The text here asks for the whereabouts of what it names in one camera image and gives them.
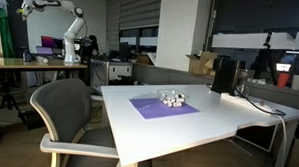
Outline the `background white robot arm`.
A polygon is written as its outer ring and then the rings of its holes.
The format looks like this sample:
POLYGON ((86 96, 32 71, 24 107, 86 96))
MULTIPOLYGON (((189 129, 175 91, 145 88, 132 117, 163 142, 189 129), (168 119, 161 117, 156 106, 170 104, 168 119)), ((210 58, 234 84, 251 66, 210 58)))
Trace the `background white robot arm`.
POLYGON ((16 10, 27 23, 28 34, 55 35, 64 41, 64 63, 79 63, 75 54, 75 39, 85 21, 84 10, 69 0, 23 0, 16 10))

